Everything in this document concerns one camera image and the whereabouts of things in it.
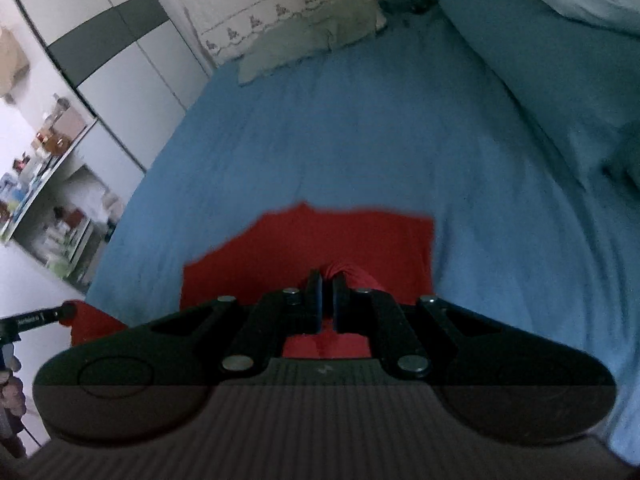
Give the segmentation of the person's left hand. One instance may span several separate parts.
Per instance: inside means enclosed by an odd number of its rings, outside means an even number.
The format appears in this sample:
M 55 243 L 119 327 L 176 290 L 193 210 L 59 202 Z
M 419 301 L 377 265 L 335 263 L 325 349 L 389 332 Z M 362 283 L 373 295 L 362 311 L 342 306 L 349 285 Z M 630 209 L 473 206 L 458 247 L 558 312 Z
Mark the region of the person's left hand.
M 26 456 L 26 448 L 18 436 L 23 430 L 22 417 L 26 413 L 24 386 L 16 373 L 21 362 L 11 356 L 1 371 L 1 447 L 13 458 Z

